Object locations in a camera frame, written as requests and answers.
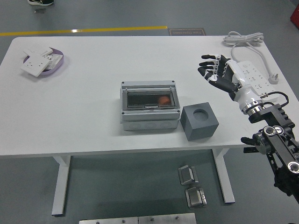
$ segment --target yellow floor line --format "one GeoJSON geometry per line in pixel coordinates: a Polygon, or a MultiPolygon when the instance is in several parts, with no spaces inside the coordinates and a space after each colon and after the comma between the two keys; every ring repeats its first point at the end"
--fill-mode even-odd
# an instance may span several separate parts
{"type": "Polygon", "coordinates": [[[95,28],[95,29],[65,29],[65,30],[9,32],[9,33],[0,33],[0,36],[22,36],[22,35],[36,35],[36,34],[65,34],[65,33],[83,33],[83,32],[88,33],[88,32],[150,30],[150,29],[167,29],[167,26],[156,26],[156,27],[118,27],[118,28],[95,28]]]}

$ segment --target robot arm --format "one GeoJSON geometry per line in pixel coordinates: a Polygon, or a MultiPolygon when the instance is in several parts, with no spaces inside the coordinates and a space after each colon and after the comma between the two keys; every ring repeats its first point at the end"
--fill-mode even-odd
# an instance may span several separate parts
{"type": "Polygon", "coordinates": [[[249,115],[251,123],[267,122],[268,126],[254,134],[252,139],[241,138],[243,143],[254,146],[245,148],[244,152],[267,155],[274,173],[274,186],[288,196],[294,195],[299,203],[299,143],[292,133],[295,124],[282,109],[286,104],[264,107],[261,98],[267,94],[259,96],[254,91],[236,61],[222,55],[204,55],[202,58],[208,61],[200,63],[198,71],[210,84],[228,92],[232,100],[239,103],[240,110],[249,115]],[[274,154],[282,162],[282,167],[276,164],[274,154]]]}

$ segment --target orange object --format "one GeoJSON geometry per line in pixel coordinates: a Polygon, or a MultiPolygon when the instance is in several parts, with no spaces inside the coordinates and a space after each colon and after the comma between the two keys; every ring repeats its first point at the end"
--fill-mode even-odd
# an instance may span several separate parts
{"type": "Polygon", "coordinates": [[[291,16],[291,21],[299,28],[299,5],[291,16]]]}
{"type": "Polygon", "coordinates": [[[170,100],[170,98],[167,97],[167,96],[160,97],[160,98],[158,99],[158,104],[169,105],[169,104],[171,104],[171,100],[170,100]]]}

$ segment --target power strip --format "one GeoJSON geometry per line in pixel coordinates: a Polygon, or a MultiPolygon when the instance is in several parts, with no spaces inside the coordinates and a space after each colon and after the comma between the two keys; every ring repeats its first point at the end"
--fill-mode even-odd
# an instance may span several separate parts
{"type": "MultiPolygon", "coordinates": [[[[273,85],[269,83],[268,79],[265,78],[250,61],[238,62],[237,64],[242,69],[246,78],[250,81],[251,86],[258,95],[276,91],[273,85]]],[[[263,101],[274,103],[278,97],[279,96],[277,94],[273,94],[263,98],[263,101]]]]}

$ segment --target shoe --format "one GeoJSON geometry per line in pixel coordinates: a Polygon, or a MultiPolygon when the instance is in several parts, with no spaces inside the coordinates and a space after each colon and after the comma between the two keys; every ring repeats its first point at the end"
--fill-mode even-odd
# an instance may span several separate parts
{"type": "Polygon", "coordinates": [[[49,6],[54,0],[27,0],[27,2],[33,6],[49,6]]]}

